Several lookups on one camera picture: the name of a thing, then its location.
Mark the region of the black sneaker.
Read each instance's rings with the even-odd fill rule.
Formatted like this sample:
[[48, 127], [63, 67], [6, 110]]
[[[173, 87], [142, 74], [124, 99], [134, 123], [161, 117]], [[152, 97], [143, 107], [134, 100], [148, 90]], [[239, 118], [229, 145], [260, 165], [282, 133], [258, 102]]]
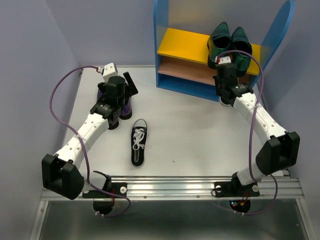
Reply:
[[145, 162], [145, 148], [148, 138], [148, 124], [140, 118], [135, 121], [131, 129], [131, 164], [134, 167], [141, 167]]
[[223, 107], [231, 107], [231, 103], [228, 99], [224, 99], [222, 97], [219, 98], [219, 102]]

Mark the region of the purple loafer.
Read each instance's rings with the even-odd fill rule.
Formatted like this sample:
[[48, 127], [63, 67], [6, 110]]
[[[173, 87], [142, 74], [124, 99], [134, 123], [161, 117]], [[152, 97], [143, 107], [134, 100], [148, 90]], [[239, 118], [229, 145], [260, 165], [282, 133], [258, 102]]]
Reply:
[[124, 108], [121, 110], [121, 114], [119, 118], [122, 120], [128, 120], [131, 117], [132, 117], [132, 104], [131, 104], [131, 98], [129, 98], [126, 101]]
[[[97, 91], [97, 97], [96, 100], [98, 101], [99, 98], [102, 96], [102, 92], [100, 90]], [[119, 120], [116, 119], [112, 123], [109, 124], [108, 130], [114, 130], [119, 126]]]

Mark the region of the green loafer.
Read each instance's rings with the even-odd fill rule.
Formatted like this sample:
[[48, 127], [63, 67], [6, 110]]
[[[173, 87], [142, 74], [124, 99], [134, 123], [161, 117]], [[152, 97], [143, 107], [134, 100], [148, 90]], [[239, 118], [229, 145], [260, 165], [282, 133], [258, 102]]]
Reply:
[[[249, 42], [245, 30], [238, 26], [231, 35], [231, 50], [253, 53], [252, 45]], [[251, 57], [240, 52], [233, 52], [233, 63], [238, 77], [243, 77], [250, 66]]]
[[228, 24], [223, 21], [215, 28], [207, 41], [209, 68], [216, 69], [216, 57], [230, 48], [231, 41]]

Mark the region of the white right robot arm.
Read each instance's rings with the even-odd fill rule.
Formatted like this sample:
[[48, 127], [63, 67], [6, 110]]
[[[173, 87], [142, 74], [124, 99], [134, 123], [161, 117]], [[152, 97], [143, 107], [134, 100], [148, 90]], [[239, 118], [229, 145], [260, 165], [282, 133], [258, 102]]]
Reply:
[[251, 132], [258, 136], [262, 148], [248, 167], [232, 175], [231, 181], [217, 182], [213, 195], [218, 198], [246, 194], [258, 197], [258, 190], [253, 190], [258, 181], [296, 164], [300, 136], [280, 126], [257, 102], [250, 86], [238, 82], [233, 63], [220, 61], [216, 71], [213, 78], [221, 103], [233, 107], [244, 117], [253, 128]]

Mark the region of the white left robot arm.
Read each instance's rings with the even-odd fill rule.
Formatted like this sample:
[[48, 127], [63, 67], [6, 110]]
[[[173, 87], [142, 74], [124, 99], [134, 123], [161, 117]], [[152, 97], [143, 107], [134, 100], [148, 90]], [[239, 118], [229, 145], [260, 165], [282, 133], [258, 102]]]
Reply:
[[138, 89], [129, 72], [103, 79], [97, 85], [101, 96], [80, 129], [65, 146], [54, 155], [46, 154], [41, 161], [43, 187], [70, 200], [92, 189], [88, 183], [91, 171], [79, 171], [90, 148], [104, 132], [117, 128], [119, 120], [132, 116], [131, 98]]

